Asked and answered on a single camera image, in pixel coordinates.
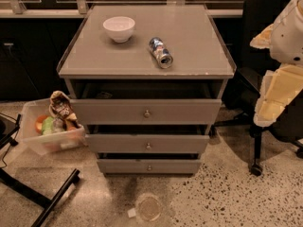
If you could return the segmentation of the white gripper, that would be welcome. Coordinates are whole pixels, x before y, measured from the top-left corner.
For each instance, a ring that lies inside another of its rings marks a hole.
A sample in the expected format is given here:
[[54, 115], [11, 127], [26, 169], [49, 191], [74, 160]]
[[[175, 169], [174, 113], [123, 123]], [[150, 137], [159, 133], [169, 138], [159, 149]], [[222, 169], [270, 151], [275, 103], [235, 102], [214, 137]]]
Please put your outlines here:
[[254, 123], [269, 127], [303, 90], [303, 0], [291, 0], [273, 24], [254, 37], [250, 46], [270, 49], [273, 59], [282, 62], [262, 79], [255, 106]]

